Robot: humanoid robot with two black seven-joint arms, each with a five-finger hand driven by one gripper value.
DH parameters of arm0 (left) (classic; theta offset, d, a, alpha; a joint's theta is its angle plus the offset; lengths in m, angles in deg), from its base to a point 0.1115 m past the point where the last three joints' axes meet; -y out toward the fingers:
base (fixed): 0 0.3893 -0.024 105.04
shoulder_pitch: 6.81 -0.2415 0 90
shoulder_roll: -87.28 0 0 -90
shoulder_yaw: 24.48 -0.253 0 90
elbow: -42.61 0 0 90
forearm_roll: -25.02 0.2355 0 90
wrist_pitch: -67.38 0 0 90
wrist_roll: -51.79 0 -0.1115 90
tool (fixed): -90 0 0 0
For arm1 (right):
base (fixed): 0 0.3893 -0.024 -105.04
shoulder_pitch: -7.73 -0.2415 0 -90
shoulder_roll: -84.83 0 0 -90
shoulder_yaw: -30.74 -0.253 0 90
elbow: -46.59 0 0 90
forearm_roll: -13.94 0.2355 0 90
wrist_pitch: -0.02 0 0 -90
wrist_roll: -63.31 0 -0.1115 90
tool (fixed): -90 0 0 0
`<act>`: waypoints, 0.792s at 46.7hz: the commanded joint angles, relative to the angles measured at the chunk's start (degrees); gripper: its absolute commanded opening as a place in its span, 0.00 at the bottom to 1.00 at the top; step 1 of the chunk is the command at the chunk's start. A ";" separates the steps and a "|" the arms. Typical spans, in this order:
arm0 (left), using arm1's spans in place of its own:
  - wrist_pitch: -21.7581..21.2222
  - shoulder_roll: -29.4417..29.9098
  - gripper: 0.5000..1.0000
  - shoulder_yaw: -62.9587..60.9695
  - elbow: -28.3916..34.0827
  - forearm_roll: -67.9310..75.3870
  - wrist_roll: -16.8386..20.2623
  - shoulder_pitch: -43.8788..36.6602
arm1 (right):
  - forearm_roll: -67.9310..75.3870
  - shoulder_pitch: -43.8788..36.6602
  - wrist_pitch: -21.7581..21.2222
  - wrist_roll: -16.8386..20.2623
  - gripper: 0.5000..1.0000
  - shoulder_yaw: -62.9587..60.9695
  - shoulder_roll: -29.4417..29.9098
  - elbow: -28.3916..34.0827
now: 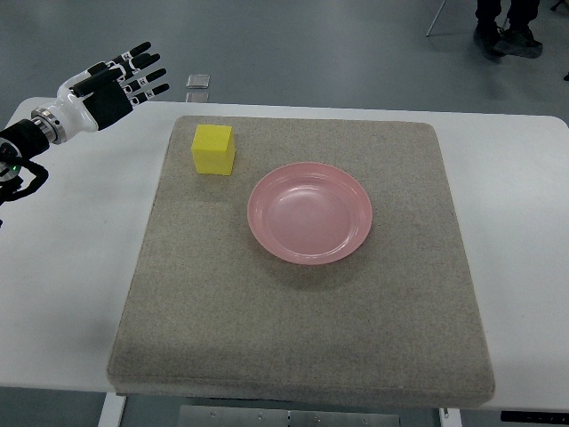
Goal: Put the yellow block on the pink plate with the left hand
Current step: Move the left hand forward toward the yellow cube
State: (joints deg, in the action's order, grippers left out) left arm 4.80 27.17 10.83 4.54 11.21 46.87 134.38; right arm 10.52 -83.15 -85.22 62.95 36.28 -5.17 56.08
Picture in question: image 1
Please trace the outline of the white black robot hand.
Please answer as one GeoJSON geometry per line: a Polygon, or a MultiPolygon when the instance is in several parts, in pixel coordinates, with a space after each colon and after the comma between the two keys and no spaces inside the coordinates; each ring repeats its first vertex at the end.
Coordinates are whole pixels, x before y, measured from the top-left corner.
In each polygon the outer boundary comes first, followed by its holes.
{"type": "Polygon", "coordinates": [[[164,68],[144,73],[160,60],[150,48],[149,42],[139,44],[92,65],[60,86],[53,114],[68,138],[74,133],[106,129],[169,89],[159,81],[166,74],[164,68]]]}

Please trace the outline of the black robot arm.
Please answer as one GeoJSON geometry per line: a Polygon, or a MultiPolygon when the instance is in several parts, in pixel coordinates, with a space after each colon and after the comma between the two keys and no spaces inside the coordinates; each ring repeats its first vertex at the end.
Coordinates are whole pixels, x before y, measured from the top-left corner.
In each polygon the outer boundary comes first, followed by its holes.
{"type": "Polygon", "coordinates": [[[62,122],[45,108],[37,108],[30,119],[22,119],[1,132],[1,204],[38,191],[48,171],[32,160],[67,139],[62,122]]]}

